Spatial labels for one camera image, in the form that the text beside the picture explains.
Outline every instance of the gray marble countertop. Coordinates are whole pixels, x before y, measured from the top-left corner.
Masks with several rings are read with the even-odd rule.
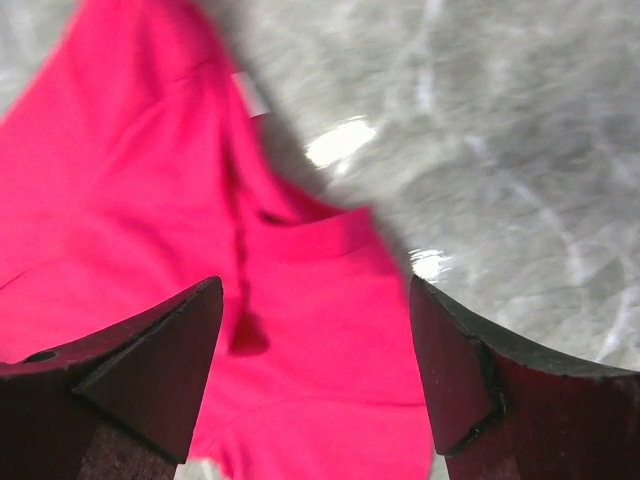
[[[0,3],[0,112],[72,3]],[[273,111],[274,168],[373,204],[407,273],[478,313],[640,369],[640,2],[201,3]]]

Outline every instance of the screw hole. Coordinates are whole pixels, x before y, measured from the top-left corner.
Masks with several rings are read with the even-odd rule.
[[[22,363],[37,363],[37,362],[45,362],[47,360],[51,360],[58,356],[56,352],[53,350],[45,350],[44,352],[34,353],[33,355],[29,355],[25,358]]]

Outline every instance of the folded cloth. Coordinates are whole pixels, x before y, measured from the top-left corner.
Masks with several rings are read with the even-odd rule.
[[[368,209],[276,176],[186,0],[85,0],[0,127],[0,361],[220,276],[193,457],[232,479],[420,479],[407,294]]]

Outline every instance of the red cloth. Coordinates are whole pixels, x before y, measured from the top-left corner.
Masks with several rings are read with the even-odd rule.
[[[87,0],[0,129],[0,361],[204,277],[225,289],[191,454],[233,479],[426,478],[401,275],[367,209],[271,173],[184,0]]]

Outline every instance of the clothing tag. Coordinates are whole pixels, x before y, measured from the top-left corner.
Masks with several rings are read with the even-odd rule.
[[[238,87],[252,118],[269,113],[269,108],[262,100],[256,86],[246,72],[234,73],[233,80],[236,82],[236,87]]]

